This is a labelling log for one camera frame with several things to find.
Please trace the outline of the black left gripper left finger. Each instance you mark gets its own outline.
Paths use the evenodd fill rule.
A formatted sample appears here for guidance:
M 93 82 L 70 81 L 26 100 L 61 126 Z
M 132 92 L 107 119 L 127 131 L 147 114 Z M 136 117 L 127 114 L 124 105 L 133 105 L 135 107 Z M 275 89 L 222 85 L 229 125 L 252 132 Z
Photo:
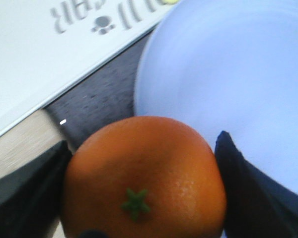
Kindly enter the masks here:
M 65 170 L 72 157 L 60 141 L 0 178 L 0 238 L 49 238 L 60 210 Z

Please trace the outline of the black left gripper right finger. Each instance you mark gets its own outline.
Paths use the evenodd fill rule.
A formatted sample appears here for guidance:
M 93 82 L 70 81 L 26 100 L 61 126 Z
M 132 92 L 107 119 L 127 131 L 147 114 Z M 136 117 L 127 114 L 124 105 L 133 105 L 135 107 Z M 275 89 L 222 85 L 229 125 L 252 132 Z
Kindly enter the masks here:
M 298 195 L 249 163 L 230 134 L 217 137 L 215 157 L 227 198 L 228 238 L 298 238 Z

